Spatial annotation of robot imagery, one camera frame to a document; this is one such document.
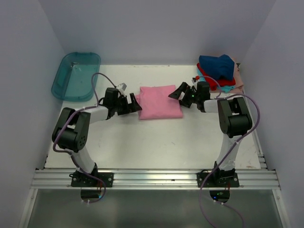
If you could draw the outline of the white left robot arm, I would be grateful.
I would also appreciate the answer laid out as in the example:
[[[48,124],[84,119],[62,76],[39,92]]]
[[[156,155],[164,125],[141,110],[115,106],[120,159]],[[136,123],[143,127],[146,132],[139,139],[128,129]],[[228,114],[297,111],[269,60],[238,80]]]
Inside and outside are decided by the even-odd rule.
[[[117,88],[107,88],[103,98],[97,99],[97,104],[78,110],[63,108],[52,133],[53,151],[66,153],[76,166],[76,171],[82,173],[82,181],[87,186],[98,183],[99,175],[96,163],[91,159],[86,143],[89,126],[96,122],[106,121],[115,114],[125,115],[141,111],[135,95],[130,93],[131,102]]]

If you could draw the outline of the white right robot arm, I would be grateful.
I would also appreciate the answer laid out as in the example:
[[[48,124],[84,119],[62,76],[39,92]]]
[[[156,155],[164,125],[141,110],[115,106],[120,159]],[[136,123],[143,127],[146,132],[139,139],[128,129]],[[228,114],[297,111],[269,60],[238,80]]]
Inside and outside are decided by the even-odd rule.
[[[221,150],[211,172],[202,170],[196,174],[198,186],[238,187],[236,156],[243,136],[253,126],[244,98],[211,99],[207,82],[196,82],[192,86],[183,82],[168,97],[178,100],[181,106],[190,108],[192,104],[196,104],[202,113],[218,114],[219,126],[223,133]]]

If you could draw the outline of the pink t-shirt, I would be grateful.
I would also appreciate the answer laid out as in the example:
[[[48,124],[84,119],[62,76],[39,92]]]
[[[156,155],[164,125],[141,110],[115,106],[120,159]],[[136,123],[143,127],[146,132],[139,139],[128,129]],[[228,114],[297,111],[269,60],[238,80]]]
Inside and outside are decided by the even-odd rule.
[[[182,118],[179,101],[169,97],[175,90],[175,85],[141,86],[139,94],[135,96],[142,108],[138,112],[139,120]]]

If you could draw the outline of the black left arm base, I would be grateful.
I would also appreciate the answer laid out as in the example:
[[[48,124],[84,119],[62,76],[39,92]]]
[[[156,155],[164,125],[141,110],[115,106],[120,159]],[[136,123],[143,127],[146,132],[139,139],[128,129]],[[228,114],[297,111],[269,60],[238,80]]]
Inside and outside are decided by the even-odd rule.
[[[113,186],[114,173],[99,172],[97,168],[89,174],[75,171],[69,174],[72,187],[109,187]]]

